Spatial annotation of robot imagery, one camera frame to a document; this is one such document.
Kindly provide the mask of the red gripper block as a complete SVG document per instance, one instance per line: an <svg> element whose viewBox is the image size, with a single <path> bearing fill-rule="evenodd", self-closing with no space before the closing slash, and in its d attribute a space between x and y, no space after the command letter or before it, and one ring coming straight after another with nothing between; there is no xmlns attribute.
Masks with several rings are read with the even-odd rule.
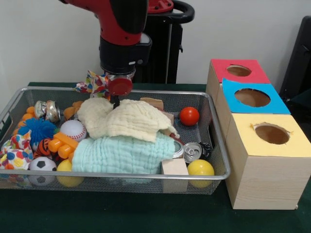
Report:
<svg viewBox="0 0 311 233"><path fill-rule="evenodd" d="M111 94L111 103L113 108L120 105L119 96L128 95L133 88L132 79L127 76L109 76L107 82L107 89Z"/></svg>

